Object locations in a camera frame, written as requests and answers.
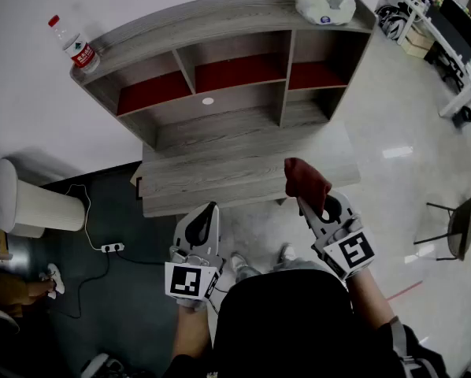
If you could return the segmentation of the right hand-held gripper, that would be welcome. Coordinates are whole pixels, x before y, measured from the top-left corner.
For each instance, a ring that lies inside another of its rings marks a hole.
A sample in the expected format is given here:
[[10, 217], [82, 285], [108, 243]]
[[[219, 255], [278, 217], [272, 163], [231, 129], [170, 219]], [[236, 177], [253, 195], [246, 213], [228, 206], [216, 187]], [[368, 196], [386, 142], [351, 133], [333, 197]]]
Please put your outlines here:
[[362, 224], [347, 196], [331, 190], [325, 200], [324, 223], [303, 198], [297, 198], [300, 213], [316, 237], [312, 248], [340, 280], [347, 280], [374, 260], [373, 237]]

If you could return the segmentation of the person's left hand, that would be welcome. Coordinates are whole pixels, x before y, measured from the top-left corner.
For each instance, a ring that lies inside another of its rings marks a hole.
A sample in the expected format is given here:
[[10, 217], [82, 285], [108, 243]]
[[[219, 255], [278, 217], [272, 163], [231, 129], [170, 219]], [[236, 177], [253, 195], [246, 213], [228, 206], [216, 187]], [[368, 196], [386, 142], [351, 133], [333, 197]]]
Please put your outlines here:
[[190, 298], [178, 298], [176, 303], [187, 309], [188, 313], [196, 313], [206, 308], [206, 303], [201, 300]]

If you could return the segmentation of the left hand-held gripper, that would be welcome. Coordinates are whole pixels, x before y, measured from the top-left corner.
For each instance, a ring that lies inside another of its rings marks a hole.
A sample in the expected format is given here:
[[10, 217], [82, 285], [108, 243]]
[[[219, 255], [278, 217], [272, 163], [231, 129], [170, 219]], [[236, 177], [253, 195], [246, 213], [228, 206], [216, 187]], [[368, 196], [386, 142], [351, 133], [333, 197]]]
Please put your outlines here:
[[220, 215], [216, 202], [193, 209], [176, 225], [171, 259], [165, 263], [165, 294], [206, 302], [221, 277], [224, 259], [217, 255]]

